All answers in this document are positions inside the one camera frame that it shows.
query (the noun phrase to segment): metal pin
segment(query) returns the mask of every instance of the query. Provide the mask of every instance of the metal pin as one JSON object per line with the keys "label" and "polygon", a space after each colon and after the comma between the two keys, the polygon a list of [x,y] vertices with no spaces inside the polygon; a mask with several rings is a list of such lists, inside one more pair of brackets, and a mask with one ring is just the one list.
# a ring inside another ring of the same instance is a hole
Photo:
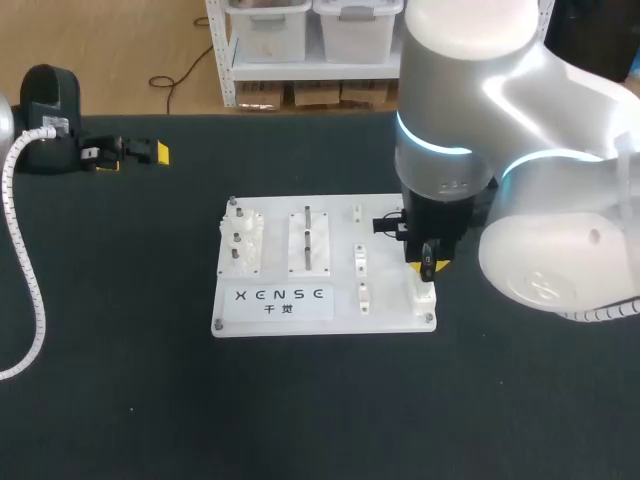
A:
{"label": "metal pin", "polygon": [[309,247],[305,247],[304,249],[304,264],[307,272],[311,270],[311,249]]}
{"label": "metal pin", "polygon": [[304,207],[304,228],[307,230],[311,228],[311,207],[309,205]]}

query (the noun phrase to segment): white robotic arm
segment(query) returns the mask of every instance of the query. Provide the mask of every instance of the white robotic arm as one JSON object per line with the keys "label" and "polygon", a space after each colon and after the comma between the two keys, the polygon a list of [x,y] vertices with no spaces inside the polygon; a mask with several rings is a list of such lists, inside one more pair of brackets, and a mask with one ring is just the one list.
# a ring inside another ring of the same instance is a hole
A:
{"label": "white robotic arm", "polygon": [[451,260],[499,189],[480,264],[508,297],[574,320],[640,311],[640,100],[537,39],[536,0],[411,0],[396,170],[408,262]]}

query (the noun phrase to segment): white shelf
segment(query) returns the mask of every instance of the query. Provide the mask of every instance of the white shelf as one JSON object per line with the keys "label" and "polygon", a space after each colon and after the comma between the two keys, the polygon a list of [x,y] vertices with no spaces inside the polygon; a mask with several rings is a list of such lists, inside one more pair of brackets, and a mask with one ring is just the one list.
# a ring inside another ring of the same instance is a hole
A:
{"label": "white shelf", "polygon": [[293,63],[247,63],[242,48],[235,47],[231,74],[235,81],[252,80],[360,80],[398,78],[400,74],[400,38],[394,35],[389,62],[379,65],[327,63],[324,44],[317,15],[310,14],[307,24],[307,57],[304,62]]}

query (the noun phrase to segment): white storage box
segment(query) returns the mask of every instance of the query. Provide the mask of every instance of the white storage box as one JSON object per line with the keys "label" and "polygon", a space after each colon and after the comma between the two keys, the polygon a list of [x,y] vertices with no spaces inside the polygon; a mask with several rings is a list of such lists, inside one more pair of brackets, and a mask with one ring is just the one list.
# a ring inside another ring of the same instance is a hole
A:
{"label": "white storage box", "polygon": [[244,60],[252,63],[302,62],[311,0],[290,7],[227,7]]}
{"label": "white storage box", "polygon": [[314,0],[329,63],[386,63],[402,0]]}

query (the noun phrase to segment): black cable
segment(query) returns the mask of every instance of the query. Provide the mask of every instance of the black cable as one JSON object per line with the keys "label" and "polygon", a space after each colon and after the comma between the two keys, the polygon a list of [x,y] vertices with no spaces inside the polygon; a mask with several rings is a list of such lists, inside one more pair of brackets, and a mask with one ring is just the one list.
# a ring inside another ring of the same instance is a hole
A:
{"label": "black cable", "polygon": [[[207,17],[198,17],[193,21],[193,26],[208,27],[209,19]],[[193,71],[194,68],[196,68],[196,65],[198,65],[198,62],[200,62],[200,60],[202,60],[205,57],[205,55],[207,55],[207,53],[209,53],[212,50],[213,50],[213,45],[211,45],[204,52],[202,52],[200,56],[196,58],[196,61],[191,64],[191,66],[189,67],[189,70],[187,70],[187,73],[185,73],[177,82],[173,78],[167,75],[156,75],[154,77],[151,77],[148,80],[149,86],[153,88],[169,89],[169,95],[167,95],[167,115],[171,113],[171,97],[173,96],[173,92],[176,89],[176,87],[180,85],[182,82],[184,82],[189,75],[191,75],[191,72]]]}
{"label": "black cable", "polygon": [[[387,217],[389,217],[390,215],[400,215],[400,216],[402,216],[402,212],[389,212],[389,213],[387,213],[387,214],[386,214],[384,217],[382,217],[382,218],[387,218]],[[391,235],[389,232],[382,232],[382,233],[384,233],[384,234],[385,234],[387,237],[389,237],[389,238],[396,238],[396,236],[395,236],[395,235]]]}

